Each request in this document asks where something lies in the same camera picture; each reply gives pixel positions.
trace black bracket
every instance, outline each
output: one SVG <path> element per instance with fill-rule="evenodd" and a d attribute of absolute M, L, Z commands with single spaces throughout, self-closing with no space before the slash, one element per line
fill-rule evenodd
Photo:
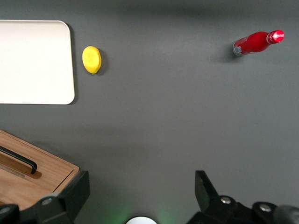
<path fill-rule="evenodd" d="M 195 173 L 195 196 L 201 211 L 187 224 L 299 224 L 299 208 L 256 202 L 250 209 L 218 195 L 204 171 Z"/>

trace black handle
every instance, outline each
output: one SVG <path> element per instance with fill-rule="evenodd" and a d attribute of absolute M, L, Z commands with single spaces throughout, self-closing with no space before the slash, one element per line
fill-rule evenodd
<path fill-rule="evenodd" d="M 27 158 L 25 158 L 24 156 L 21 156 L 21 155 L 15 153 L 15 152 L 13 152 L 13 151 L 10 151 L 9 149 L 4 148 L 4 147 L 2 147 L 2 146 L 0 146 L 0 151 L 1 151 L 1 152 L 4 152 L 4 153 L 7 154 L 7 155 L 10 155 L 10 156 L 12 156 L 12 157 L 18 159 L 18 160 L 20 160 L 20 161 L 22 161 L 22 162 L 24 162 L 24 163 L 26 163 L 26 164 L 28 164 L 28 165 L 30 165 L 30 166 L 32 167 L 31 174 L 34 174 L 34 173 L 36 172 L 37 164 L 36 164 L 35 162 L 33 162 L 32 160 L 27 159 Z"/>

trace cutting board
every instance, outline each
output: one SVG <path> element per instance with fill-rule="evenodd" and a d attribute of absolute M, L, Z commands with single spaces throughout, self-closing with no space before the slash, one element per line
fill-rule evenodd
<path fill-rule="evenodd" d="M 69 27 L 0 20 L 0 103 L 65 105 L 74 96 Z"/>

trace screw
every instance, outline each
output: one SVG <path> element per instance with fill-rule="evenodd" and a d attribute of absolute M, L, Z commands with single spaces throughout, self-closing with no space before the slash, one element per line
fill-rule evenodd
<path fill-rule="evenodd" d="M 270 206 L 268 206 L 267 204 L 260 204 L 260 209 L 262 211 L 266 211 L 266 212 L 272 211 L 271 208 L 270 208 Z"/>
<path fill-rule="evenodd" d="M 47 205 L 50 204 L 52 202 L 52 198 L 48 198 L 42 201 L 42 205 Z"/>
<path fill-rule="evenodd" d="M 4 213 L 6 213 L 8 211 L 10 211 L 9 207 L 3 208 L 3 209 L 0 210 L 0 214 L 4 214 Z"/>
<path fill-rule="evenodd" d="M 232 202 L 229 197 L 222 197 L 221 201 L 224 204 L 231 204 L 231 202 Z"/>

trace lemon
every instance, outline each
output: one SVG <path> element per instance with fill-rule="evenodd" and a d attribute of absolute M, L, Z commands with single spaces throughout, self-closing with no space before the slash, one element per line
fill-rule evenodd
<path fill-rule="evenodd" d="M 88 46 L 83 50 L 82 61 L 86 70 L 96 74 L 102 65 L 102 58 L 99 50 L 94 46 Z"/>

